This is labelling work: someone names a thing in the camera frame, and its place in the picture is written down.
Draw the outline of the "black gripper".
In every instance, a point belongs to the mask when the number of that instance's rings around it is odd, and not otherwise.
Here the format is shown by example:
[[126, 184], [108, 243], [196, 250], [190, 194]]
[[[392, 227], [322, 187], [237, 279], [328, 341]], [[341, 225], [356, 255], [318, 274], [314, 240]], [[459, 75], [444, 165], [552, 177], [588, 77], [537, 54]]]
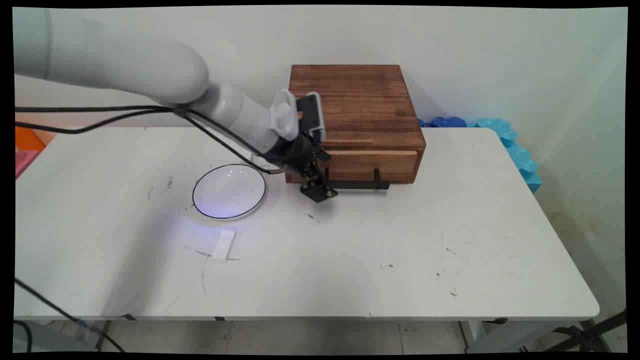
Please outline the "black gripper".
[[293, 141], [279, 137], [275, 146], [263, 154], [268, 163], [302, 177], [300, 192], [316, 203], [338, 196], [330, 186], [329, 176], [320, 169], [320, 162], [331, 160], [331, 155], [319, 142], [300, 134]]

